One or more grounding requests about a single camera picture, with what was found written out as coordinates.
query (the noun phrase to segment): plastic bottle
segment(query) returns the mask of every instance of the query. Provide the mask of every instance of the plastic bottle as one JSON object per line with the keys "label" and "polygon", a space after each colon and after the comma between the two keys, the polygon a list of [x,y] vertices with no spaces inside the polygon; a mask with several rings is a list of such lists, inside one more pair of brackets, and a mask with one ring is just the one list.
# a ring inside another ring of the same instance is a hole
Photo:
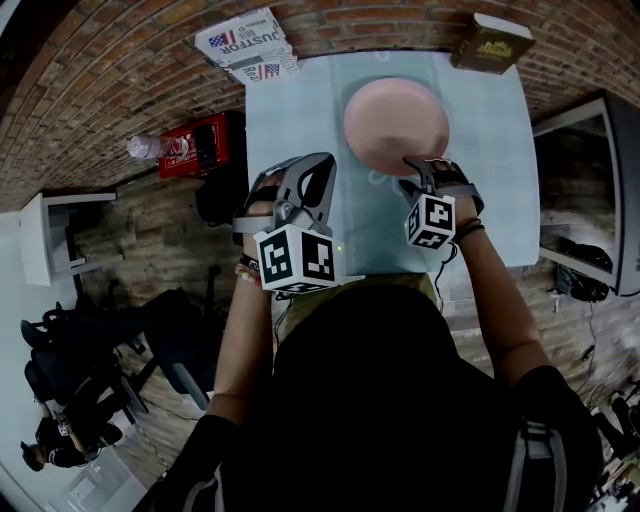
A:
{"label": "plastic bottle", "polygon": [[134,158],[162,158],[177,156],[184,158],[189,152],[189,142],[184,137],[160,137],[140,133],[127,141],[127,151]]}

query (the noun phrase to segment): table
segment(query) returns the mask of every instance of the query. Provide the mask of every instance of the table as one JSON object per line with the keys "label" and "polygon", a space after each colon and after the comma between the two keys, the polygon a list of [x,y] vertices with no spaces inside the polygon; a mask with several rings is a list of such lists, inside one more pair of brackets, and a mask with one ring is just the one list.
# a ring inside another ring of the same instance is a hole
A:
{"label": "table", "polygon": [[87,263],[85,258],[73,261],[56,261],[57,244],[53,231],[68,224],[69,214],[74,213],[67,205],[93,201],[113,201],[116,194],[83,194],[72,196],[43,197],[37,194],[20,211],[20,251],[24,276],[29,284],[51,286],[65,277],[114,265],[124,259],[122,254],[100,261]]}
{"label": "table", "polygon": [[[483,196],[481,217],[505,264],[537,262],[536,157],[515,67],[499,76],[454,69],[447,53],[403,51],[332,55],[301,64],[298,73],[247,86],[249,181],[287,158],[332,153],[338,175],[328,225],[344,243],[348,275],[437,271],[450,251],[407,245],[403,223],[409,205],[397,178],[365,167],[344,141],[342,117],[351,96],[389,76],[414,80],[440,99],[451,127],[445,156],[460,164]],[[457,258],[452,268],[462,264]]]}

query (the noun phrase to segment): newspaper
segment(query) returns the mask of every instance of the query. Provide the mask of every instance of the newspaper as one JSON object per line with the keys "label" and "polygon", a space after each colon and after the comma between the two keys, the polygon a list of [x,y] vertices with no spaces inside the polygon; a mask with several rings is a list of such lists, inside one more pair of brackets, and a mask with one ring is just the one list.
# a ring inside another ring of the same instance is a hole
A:
{"label": "newspaper", "polygon": [[298,70],[291,45],[268,8],[199,32],[196,47],[245,85]]}

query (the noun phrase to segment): red box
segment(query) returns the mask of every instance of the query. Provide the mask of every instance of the red box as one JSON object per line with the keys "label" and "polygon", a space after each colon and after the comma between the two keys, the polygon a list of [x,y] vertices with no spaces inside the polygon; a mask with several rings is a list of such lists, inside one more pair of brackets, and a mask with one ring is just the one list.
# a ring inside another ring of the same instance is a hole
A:
{"label": "red box", "polygon": [[[240,117],[243,118],[241,127],[238,126]],[[193,138],[193,130],[204,124],[211,125],[216,146],[216,164],[206,169],[200,167],[196,153],[195,139]],[[189,152],[185,158],[158,158],[158,170],[161,178],[171,176],[203,178],[213,169],[224,167],[231,163],[242,163],[246,165],[246,156],[244,156],[245,162],[237,162],[237,160],[243,158],[242,155],[246,155],[244,116],[238,112],[222,112],[221,114],[198,119],[197,121],[192,121],[162,135],[165,137],[186,138],[189,142]]]}

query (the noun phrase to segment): bracelet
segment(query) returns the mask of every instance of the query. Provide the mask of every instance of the bracelet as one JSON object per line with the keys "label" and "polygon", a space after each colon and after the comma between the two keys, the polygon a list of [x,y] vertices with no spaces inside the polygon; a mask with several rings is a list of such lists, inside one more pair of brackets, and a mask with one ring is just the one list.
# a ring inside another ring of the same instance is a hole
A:
{"label": "bracelet", "polygon": [[245,267],[249,267],[250,269],[260,272],[260,262],[253,259],[251,256],[247,256],[245,253],[242,253],[240,256],[240,265],[244,265]]}
{"label": "bracelet", "polygon": [[456,236],[453,237],[453,241],[460,245],[460,242],[462,242],[462,239],[469,235],[470,233],[473,233],[474,231],[478,231],[479,229],[484,230],[484,226],[482,224],[476,224],[474,226],[470,226],[468,228],[466,228],[464,231],[461,231],[460,233],[458,233]]}
{"label": "bracelet", "polygon": [[262,288],[262,279],[260,278],[260,272],[256,272],[254,269],[238,263],[235,269],[236,275],[250,283],[255,284],[258,288]]}
{"label": "bracelet", "polygon": [[470,219],[470,220],[466,221],[466,222],[465,222],[464,224],[462,224],[461,226],[457,226],[457,227],[456,227],[456,231],[457,231],[458,233],[462,233],[465,229],[467,229],[469,226],[471,226],[471,224],[473,224],[473,223],[475,223],[475,222],[477,222],[477,223],[479,223],[479,224],[481,224],[481,223],[482,223],[482,221],[481,221],[478,217],[475,217],[475,218],[473,218],[473,219]]}

